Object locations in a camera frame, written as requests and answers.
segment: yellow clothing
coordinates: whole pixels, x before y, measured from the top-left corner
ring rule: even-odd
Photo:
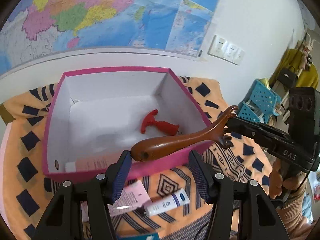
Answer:
[[[280,64],[277,69],[271,76],[269,83],[273,84],[276,82],[276,77],[279,75],[280,70],[283,68],[289,68],[289,66],[294,67],[296,73],[299,71],[299,65],[302,58],[302,52],[297,51],[296,49],[289,49],[286,51]],[[302,71],[300,77],[298,78],[296,87],[313,87],[317,88],[318,86],[318,72],[315,65],[310,66],[310,71]]]

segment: white wall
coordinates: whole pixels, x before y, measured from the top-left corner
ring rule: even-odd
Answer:
[[[78,53],[68,52],[49,56],[47,59],[51,61],[35,64],[0,79],[0,102],[29,89],[57,82],[64,71],[71,69],[151,65],[170,67],[177,75],[216,79],[220,82],[225,100],[229,104],[238,104],[255,78],[269,77],[273,73],[292,39],[293,29],[293,44],[303,35],[297,0],[220,0],[213,22],[216,26],[212,25],[206,35],[203,45],[205,56],[201,62],[130,53],[65,57]],[[206,55],[215,33],[246,51],[240,66]]]

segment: brown wooden handle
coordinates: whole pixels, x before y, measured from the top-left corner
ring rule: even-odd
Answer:
[[[228,148],[231,138],[225,137],[224,127],[229,118],[235,116],[237,106],[229,106],[209,127],[195,133],[149,138],[136,143],[131,148],[131,157],[138,162],[153,161],[188,147],[192,144],[212,140],[223,148]]]

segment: pink box packaging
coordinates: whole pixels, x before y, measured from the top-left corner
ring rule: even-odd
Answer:
[[[42,167],[55,181],[82,182],[104,169],[66,172],[66,163],[93,156],[117,155],[144,139],[164,136],[156,127],[140,132],[142,120],[158,109],[158,121],[179,124],[179,132],[193,133],[211,123],[168,68],[103,67],[65,72],[50,107]],[[202,142],[151,162],[133,162],[128,178],[151,175],[188,163],[188,153],[205,151]]]

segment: cream tube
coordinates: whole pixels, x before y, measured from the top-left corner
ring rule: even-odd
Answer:
[[[151,217],[189,203],[190,200],[182,188],[159,201],[144,206],[144,209],[146,211],[146,215]]]
[[[119,153],[110,153],[79,158],[75,162],[66,163],[66,172],[106,170],[108,166],[118,161],[119,156]]]

